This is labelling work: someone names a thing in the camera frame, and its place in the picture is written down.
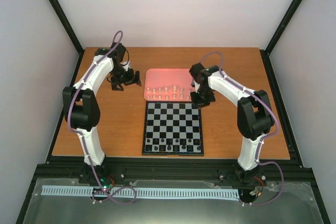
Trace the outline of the black aluminium frame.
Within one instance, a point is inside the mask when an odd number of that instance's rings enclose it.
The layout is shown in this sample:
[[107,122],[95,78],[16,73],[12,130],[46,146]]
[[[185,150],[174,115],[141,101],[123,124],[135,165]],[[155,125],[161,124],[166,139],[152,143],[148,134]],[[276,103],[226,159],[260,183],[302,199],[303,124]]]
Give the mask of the black aluminium frame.
[[[279,121],[284,131],[287,149],[290,154],[289,160],[279,161],[279,165],[285,170],[285,181],[296,182],[301,180],[310,182],[312,186],[312,192],[317,203],[318,211],[322,218],[322,222],[330,223],[330,219],[320,194],[316,178],[313,174],[313,170],[312,168],[307,168],[303,165],[296,139],[289,122],[288,113],[285,108],[285,104],[270,60],[271,52],[283,35],[302,1],[303,0],[291,1],[291,4],[286,10],[267,47],[264,50],[260,50],[259,53],[264,64],[265,73],[273,98],[275,100],[275,107],[279,113]],[[93,181],[93,173],[88,172],[84,165],[80,164],[80,159],[78,157],[56,157],[52,155],[60,127],[61,123],[58,122],[45,163],[39,164],[36,167],[32,181],[27,191],[27,195],[17,218],[17,223],[23,223],[29,218],[28,210],[33,206],[33,190],[39,179],[70,179],[80,178],[82,175],[84,175],[85,177],[81,179],[82,182]],[[168,181],[201,181],[208,179],[212,182],[219,182],[220,185],[226,184],[221,176],[233,170],[236,164],[236,161],[233,159],[223,159],[221,161],[216,159],[211,161],[210,159],[195,160],[145,158],[140,162],[137,162],[135,158],[130,157],[109,157],[107,159],[107,168],[116,170],[118,174],[125,172],[126,181],[130,181],[131,179],[138,177],[145,180],[163,179]]]

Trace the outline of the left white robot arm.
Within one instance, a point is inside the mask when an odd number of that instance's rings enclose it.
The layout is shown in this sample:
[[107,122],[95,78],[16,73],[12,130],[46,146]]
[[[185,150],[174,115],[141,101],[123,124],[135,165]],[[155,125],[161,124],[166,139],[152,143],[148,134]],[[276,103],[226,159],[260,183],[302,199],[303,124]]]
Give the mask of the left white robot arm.
[[102,83],[107,80],[114,91],[123,91],[124,86],[141,86],[140,72],[131,68],[129,59],[123,60],[128,51],[122,44],[99,48],[85,74],[72,87],[62,91],[64,118],[68,129],[79,137],[84,162],[94,166],[91,178],[97,183],[108,180],[109,170],[102,166],[105,154],[101,148],[97,125],[100,109],[96,98]]

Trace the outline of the black and white chessboard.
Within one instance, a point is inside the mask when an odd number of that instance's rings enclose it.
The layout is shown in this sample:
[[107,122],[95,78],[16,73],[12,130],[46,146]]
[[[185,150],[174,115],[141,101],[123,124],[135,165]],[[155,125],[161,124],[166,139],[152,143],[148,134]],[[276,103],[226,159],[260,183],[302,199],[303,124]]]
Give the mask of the black and white chessboard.
[[[203,151],[196,153],[145,153],[147,138],[192,138],[200,139]],[[146,103],[143,131],[142,155],[203,156],[203,129],[200,108],[190,102],[150,102]]]

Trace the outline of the black chess piece row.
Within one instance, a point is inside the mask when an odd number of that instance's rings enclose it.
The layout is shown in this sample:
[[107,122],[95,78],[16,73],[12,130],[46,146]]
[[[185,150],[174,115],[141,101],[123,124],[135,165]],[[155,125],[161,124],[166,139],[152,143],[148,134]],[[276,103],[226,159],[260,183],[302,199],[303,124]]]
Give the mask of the black chess piece row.
[[202,151],[202,142],[197,138],[147,138],[144,141],[145,153],[200,154]]

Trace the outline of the pink plastic tray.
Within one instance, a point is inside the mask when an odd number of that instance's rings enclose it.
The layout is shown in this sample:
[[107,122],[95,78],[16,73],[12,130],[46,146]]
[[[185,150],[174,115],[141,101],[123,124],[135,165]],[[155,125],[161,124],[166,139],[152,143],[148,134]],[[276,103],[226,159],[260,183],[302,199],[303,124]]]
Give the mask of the pink plastic tray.
[[[192,86],[193,78],[188,69],[183,68],[152,68],[145,74],[144,99],[146,101],[172,101],[172,102],[189,102],[186,100],[188,89],[195,91]],[[162,93],[158,94],[158,88],[162,88]],[[184,100],[180,100],[180,88],[184,89]],[[150,95],[151,99],[147,100],[146,96]]]

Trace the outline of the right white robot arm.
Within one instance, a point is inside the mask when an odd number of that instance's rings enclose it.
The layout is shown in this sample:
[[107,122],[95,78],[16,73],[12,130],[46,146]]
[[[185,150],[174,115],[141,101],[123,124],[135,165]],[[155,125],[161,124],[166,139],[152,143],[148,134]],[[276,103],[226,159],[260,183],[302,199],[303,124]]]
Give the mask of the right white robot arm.
[[227,98],[237,108],[237,127],[242,147],[234,169],[236,181],[246,185],[257,173],[264,138],[276,122],[266,91],[249,89],[229,77],[218,66],[205,68],[201,63],[189,69],[192,77],[191,101],[199,108],[215,102],[214,92]]

